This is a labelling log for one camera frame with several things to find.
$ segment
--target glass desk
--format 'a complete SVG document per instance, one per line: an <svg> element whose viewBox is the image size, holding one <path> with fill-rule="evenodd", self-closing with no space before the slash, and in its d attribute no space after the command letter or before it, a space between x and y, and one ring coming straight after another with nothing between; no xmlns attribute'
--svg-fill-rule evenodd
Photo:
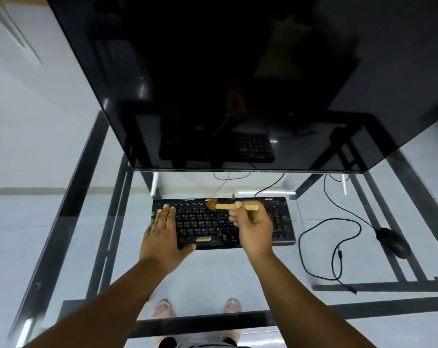
<svg viewBox="0 0 438 348"><path fill-rule="evenodd" d="M101 150L112 138L106 118L100 114L18 310L9 336L11 346L17 346L18 341L26 343L53 326L136 263L153 198L207 198L222 184L212 173L162 172L158 187L152 188L153 173L134 172L122 150L112 151L113 158L121 161L118 171L100 170ZM92 188L92 179L105 173L113 173L114 187ZM231 173L230 178L246 174ZM257 188L280 176L252 173L242 180L228 181L216 195L251 197ZM265 193L287 198L297 237L326 218L355 219L330 203L320 176L287 173L282 183ZM216 177L225 179L227 173L217 172ZM341 280L355 287L358 294L354 295L333 282L310 277L302 267L297 244L274 247L274 252L305 286L374 344L390 346L393 337L398 345L413 342L420 347L424 331L432 329L438 335L438 203L401 151L368 173L351 175L346 187L347 195L341 183L326 180L327 194L335 203L375 228L402 232L412 247L411 257L403 260L393 256L375 239L372 228L362 223L361 235L341 247ZM357 230L355 224L331 221L307 233L301 241L307 268L316 275L332 277L333 248ZM241 301L243 313L222 314L231 297ZM177 317L146 320L163 298L170 300ZM400 315L402 324L395 319ZM386 336L385 327L390 329ZM127 344L141 337L214 334L231 328L243 328L244 333L276 331L257 276L242 249L195 251L152 294ZM283 344L281 336L279 339L276 344ZM244 339L240 344L253 342Z"/></svg>

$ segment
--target wooden stick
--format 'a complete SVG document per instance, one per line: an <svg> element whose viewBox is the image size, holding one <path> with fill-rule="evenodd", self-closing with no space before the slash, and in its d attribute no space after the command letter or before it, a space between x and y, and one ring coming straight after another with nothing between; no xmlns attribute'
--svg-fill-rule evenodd
<svg viewBox="0 0 438 348"><path fill-rule="evenodd" d="M219 210L234 210L234 204L216 204L216 209ZM257 204L245 204L245 209L248 211L258 211L259 206Z"/></svg>

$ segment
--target computer mouse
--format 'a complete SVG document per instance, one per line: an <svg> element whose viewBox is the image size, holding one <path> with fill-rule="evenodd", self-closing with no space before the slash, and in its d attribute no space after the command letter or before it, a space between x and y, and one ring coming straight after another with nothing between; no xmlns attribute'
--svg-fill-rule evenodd
<svg viewBox="0 0 438 348"><path fill-rule="evenodd" d="M411 255L411 247L404 237L389 228L375 230L377 239L384 244L394 255L401 259L406 259Z"/></svg>

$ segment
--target black keyboard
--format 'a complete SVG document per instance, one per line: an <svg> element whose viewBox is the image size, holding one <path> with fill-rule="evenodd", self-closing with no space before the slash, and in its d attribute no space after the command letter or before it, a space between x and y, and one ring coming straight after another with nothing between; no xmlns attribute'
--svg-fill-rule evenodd
<svg viewBox="0 0 438 348"><path fill-rule="evenodd" d="M154 200L152 222L156 211L164 204L175 206L177 245L179 249L196 243L197 249L241 248L238 228L229 221L228 210L211 211L206 207L207 199L163 199ZM285 197L278 198L235 198L218 199L220 204L235 201L260 201L274 225L272 245L291 246L295 244L295 234Z"/></svg>

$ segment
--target computer monitor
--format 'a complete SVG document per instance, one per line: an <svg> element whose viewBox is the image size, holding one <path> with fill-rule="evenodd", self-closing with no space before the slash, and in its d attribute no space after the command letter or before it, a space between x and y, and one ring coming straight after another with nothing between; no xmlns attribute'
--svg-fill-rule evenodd
<svg viewBox="0 0 438 348"><path fill-rule="evenodd" d="M438 120L438 0L48 0L134 169L362 172Z"/></svg>

